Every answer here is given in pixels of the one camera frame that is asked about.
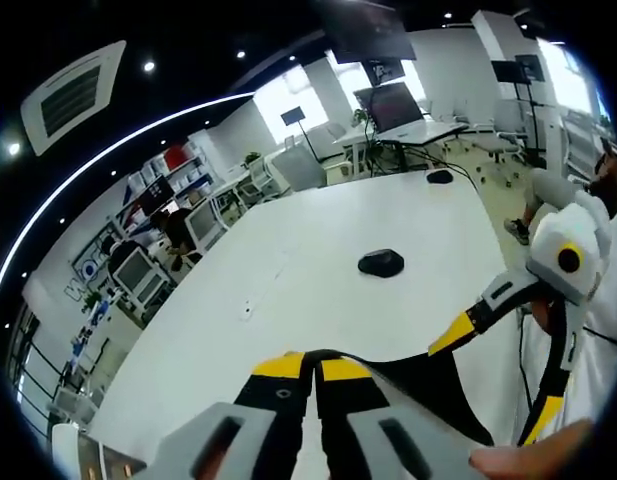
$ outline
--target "floor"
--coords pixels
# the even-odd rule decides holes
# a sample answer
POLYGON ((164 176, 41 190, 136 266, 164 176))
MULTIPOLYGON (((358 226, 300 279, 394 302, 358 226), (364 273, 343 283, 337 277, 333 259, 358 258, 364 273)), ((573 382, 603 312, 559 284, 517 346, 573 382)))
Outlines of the floor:
MULTIPOLYGON (((511 268, 523 265, 527 247, 521 246, 514 237, 506 232, 503 223, 506 218, 519 218, 523 212, 525 205, 524 189, 530 168, 503 156, 504 170, 508 172, 507 176, 511 181, 511 186, 507 187, 504 177, 497 171, 493 159, 489 158, 487 152, 474 147, 470 142, 451 140, 447 145, 450 150, 447 153, 446 161, 465 168, 479 190, 499 239, 506 266, 511 268), (513 173, 518 173, 518 178, 515 178, 513 173)), ((340 162, 341 157, 336 157, 324 162, 323 166, 327 168, 340 162)), ((327 169, 327 173, 329 185, 347 181, 340 169, 327 169)), ((543 214, 545 212, 540 211, 537 220, 543 214)), ((535 221, 531 225, 531 235, 534 233, 534 227, 537 223, 535 221)))

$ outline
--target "shoe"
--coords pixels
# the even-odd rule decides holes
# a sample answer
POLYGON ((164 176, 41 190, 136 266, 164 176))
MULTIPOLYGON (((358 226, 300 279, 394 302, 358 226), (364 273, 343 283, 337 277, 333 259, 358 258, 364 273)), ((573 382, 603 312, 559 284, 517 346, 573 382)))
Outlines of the shoe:
POLYGON ((506 219, 504 221, 504 228, 522 245, 530 244, 530 232, 528 232, 528 227, 521 223, 521 220, 506 219))

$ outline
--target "black computer mouse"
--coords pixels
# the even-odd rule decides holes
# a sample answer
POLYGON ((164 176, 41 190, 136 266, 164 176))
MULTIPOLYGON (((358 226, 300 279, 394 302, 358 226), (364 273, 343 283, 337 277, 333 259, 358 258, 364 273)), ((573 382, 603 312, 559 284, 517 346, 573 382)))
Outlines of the black computer mouse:
POLYGON ((452 182, 453 176, 448 170, 437 170, 436 172, 429 173, 426 179, 428 183, 440 183, 443 185, 452 182))
POLYGON ((357 268, 360 272, 375 275, 376 277, 394 277, 404 269, 404 257, 389 248, 377 250, 364 255, 357 268))

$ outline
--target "air conditioning vent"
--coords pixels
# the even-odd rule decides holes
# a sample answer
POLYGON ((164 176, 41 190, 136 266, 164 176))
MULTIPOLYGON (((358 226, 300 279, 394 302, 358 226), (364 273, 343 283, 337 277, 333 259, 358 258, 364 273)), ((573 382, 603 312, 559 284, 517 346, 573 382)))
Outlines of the air conditioning vent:
POLYGON ((41 102, 41 113, 49 137, 77 115, 95 106, 100 70, 100 67, 88 70, 41 102))
POLYGON ((21 117, 35 154, 108 106, 125 47, 120 41, 76 60, 23 101, 21 117))

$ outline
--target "ceiling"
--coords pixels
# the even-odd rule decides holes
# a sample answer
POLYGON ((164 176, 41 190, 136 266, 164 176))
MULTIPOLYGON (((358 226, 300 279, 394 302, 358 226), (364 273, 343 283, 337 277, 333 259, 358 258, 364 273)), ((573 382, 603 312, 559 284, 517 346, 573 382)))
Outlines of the ceiling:
MULTIPOLYGON (((386 1, 397 7, 409 31, 469 22, 480 8, 512 14, 524 1, 386 1)), ((307 0, 181 0, 133 2, 7 2, 0 29, 0 262, 32 214, 72 172, 116 140, 166 115, 237 90, 252 90, 290 68, 287 56, 255 69, 298 39, 320 29, 307 0), (40 157, 25 138, 19 106, 48 77, 74 60, 119 40, 127 42, 110 105, 70 131, 40 157), (237 59, 239 50, 246 57, 237 59), (143 64, 156 67, 150 74, 143 64), (21 152, 11 158, 12 139, 21 152)), ((310 63, 323 44, 293 50, 298 62, 310 63)), ((61 233, 119 175, 129 173, 167 144, 216 125, 243 102, 203 109, 161 125, 106 156, 73 182, 46 210, 21 245, 6 277, 4 295, 18 295, 20 273, 31 271, 61 233), (118 176, 111 177, 116 170, 118 176)))

